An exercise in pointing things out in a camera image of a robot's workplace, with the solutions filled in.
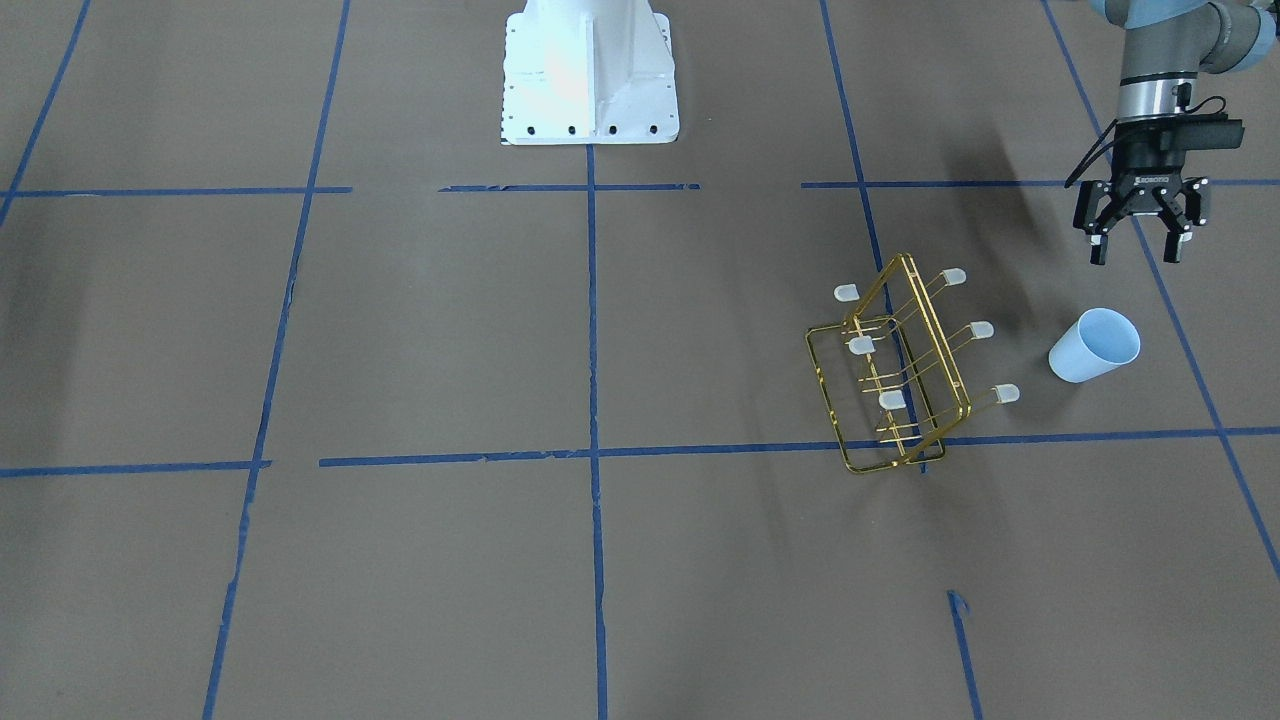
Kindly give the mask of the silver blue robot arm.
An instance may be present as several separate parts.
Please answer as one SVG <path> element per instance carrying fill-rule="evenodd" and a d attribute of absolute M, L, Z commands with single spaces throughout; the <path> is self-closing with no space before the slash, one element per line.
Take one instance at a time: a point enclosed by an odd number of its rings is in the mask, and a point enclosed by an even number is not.
<path fill-rule="evenodd" d="M 1073 225 L 1103 265 L 1124 219 L 1156 217 L 1166 228 L 1164 261 L 1179 263 L 1210 222 L 1212 184 L 1184 173 L 1189 152 L 1239 149 L 1240 119 L 1207 111 L 1194 94 L 1202 74 L 1254 67 L 1277 42 L 1275 1 L 1093 1 L 1124 31 L 1116 113 L 1065 179 L 1078 187 Z"/>

